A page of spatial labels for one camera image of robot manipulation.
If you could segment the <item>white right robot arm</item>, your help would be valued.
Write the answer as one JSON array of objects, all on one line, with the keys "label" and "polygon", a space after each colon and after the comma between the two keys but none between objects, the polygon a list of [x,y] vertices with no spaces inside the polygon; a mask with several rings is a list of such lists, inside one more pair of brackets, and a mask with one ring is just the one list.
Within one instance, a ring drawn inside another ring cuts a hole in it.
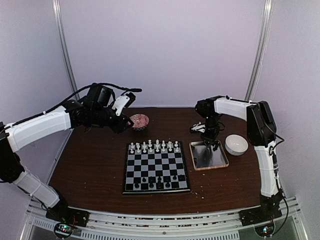
[{"label": "white right robot arm", "polygon": [[200,138],[207,147],[218,146],[222,115],[246,121],[247,139],[256,152],[261,178],[260,206],[255,216],[261,221],[271,219],[277,214],[284,197],[276,156],[276,139],[279,136],[269,104],[266,101],[252,102],[218,95],[199,100],[194,109],[205,119]]}]

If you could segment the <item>black and white chessboard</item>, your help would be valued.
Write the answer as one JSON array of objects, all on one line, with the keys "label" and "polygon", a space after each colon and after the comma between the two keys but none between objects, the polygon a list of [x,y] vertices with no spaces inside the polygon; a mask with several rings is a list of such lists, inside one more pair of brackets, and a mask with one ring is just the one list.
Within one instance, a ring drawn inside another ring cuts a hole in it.
[{"label": "black and white chessboard", "polygon": [[[162,189],[157,189],[158,177],[161,176]],[[166,187],[166,177],[170,177],[170,188]],[[153,188],[149,188],[149,177],[153,177]],[[190,192],[185,154],[181,141],[131,142],[126,145],[123,195],[182,193]]]}]

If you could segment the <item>black chess king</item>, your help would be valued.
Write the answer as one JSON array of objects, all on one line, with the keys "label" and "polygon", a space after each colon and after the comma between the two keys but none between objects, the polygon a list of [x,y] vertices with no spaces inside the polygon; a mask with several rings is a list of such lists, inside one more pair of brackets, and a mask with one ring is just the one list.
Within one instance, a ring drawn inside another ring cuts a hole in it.
[{"label": "black chess king", "polygon": [[158,181],[156,184],[157,189],[162,189],[163,188],[163,183],[161,181]]}]

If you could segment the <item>black chess bishop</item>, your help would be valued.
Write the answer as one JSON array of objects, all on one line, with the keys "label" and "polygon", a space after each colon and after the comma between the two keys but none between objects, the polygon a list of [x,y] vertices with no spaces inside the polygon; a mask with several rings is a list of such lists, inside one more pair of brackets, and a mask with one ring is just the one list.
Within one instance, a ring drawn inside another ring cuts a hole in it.
[{"label": "black chess bishop", "polygon": [[171,187],[171,184],[170,184],[170,182],[169,182],[169,181],[168,181],[168,182],[166,182],[165,187],[166,187],[166,188],[170,188],[170,187]]}]

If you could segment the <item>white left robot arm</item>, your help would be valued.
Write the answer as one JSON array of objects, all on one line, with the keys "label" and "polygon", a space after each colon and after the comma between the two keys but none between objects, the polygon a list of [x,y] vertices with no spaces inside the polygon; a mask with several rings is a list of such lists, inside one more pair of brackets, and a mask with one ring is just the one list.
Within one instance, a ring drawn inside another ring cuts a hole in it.
[{"label": "white left robot arm", "polygon": [[47,110],[9,119],[0,124],[0,184],[9,196],[25,204],[42,202],[61,222],[72,218],[66,200],[48,185],[55,158],[73,130],[110,129],[120,134],[132,126],[124,113],[136,99],[138,88],[112,83],[91,83],[62,98]]}]

